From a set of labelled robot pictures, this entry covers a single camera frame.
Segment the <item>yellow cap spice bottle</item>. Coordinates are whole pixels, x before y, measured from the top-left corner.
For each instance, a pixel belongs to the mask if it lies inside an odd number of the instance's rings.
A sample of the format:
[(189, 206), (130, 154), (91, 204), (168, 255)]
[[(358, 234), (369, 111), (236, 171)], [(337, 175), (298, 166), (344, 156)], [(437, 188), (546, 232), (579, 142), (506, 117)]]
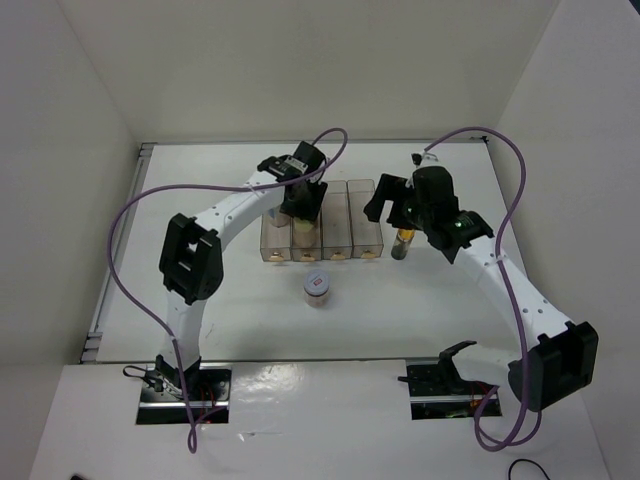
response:
[(312, 248), (316, 245), (317, 227), (314, 221), (300, 218), (292, 219), (292, 243), (299, 248)]

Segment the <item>blue label spice bottle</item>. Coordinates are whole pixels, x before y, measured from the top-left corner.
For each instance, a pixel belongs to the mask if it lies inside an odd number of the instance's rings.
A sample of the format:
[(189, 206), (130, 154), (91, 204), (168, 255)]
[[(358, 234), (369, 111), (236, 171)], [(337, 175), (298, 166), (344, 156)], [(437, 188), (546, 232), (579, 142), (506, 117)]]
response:
[(282, 213), (279, 209), (270, 209), (267, 212), (267, 218), (269, 223), (275, 228), (283, 228), (290, 224), (291, 217), (285, 213)]

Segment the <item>black cap yellow bottle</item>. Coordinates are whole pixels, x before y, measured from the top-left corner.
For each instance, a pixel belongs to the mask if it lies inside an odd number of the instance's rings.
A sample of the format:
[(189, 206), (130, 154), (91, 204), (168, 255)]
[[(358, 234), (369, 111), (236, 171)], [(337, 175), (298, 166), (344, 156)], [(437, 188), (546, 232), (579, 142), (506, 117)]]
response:
[(413, 229), (399, 228), (396, 231), (396, 237), (391, 248), (391, 257), (394, 260), (401, 261), (406, 258), (415, 233), (416, 231)]

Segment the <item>red label spice jar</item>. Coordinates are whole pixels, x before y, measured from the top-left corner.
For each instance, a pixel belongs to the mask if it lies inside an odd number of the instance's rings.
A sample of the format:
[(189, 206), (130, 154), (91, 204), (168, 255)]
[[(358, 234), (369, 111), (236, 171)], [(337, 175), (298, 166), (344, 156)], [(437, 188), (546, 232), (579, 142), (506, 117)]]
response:
[(330, 278), (327, 272), (320, 269), (311, 270), (303, 283), (306, 303), (314, 308), (322, 307), (329, 298)]

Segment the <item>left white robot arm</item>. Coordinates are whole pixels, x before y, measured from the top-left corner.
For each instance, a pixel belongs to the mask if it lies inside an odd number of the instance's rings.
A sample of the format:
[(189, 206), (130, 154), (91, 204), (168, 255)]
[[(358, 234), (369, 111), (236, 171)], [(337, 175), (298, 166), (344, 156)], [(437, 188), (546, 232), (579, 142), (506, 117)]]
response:
[(292, 154), (260, 162), (237, 191), (209, 209), (170, 219), (159, 269), (167, 290), (165, 323), (171, 332), (156, 356), (155, 369), (176, 399), (190, 398), (199, 387), (204, 310), (222, 284), (224, 250), (268, 212), (315, 221), (327, 190), (318, 170), (326, 164), (326, 155), (316, 146), (301, 142)]

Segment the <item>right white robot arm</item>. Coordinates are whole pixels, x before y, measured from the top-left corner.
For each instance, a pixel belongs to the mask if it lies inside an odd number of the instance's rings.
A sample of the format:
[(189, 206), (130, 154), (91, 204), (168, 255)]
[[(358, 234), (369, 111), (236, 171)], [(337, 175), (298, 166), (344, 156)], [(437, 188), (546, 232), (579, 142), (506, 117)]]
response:
[(490, 349), (465, 340), (439, 355), (438, 381), (450, 393), (472, 381), (510, 387), (531, 412), (540, 412), (592, 381), (599, 337), (554, 307), (498, 246), (476, 212), (463, 210), (450, 173), (420, 167), (410, 178), (384, 174), (364, 213), (378, 222), (424, 233), (428, 243), (464, 271), (512, 329), (523, 352)]

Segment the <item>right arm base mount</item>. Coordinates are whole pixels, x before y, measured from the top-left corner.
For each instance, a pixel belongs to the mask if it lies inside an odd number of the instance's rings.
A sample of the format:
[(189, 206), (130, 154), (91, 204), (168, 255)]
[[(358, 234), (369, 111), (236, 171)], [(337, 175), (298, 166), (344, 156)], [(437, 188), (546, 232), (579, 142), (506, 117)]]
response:
[(408, 389), (411, 418), (417, 420), (472, 419), (493, 388), (478, 381), (451, 387), (434, 361), (408, 362), (398, 381)]

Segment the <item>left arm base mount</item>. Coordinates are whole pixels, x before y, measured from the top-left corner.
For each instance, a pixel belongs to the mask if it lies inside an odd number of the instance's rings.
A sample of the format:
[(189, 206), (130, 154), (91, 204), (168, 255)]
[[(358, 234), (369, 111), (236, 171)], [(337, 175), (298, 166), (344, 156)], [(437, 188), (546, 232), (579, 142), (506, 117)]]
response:
[[(171, 386), (150, 366), (126, 365), (125, 377), (142, 382), (137, 425), (188, 424), (182, 393)], [(229, 420), (229, 400), (232, 371), (229, 368), (205, 367), (189, 393), (194, 420), (205, 424), (226, 424)]]

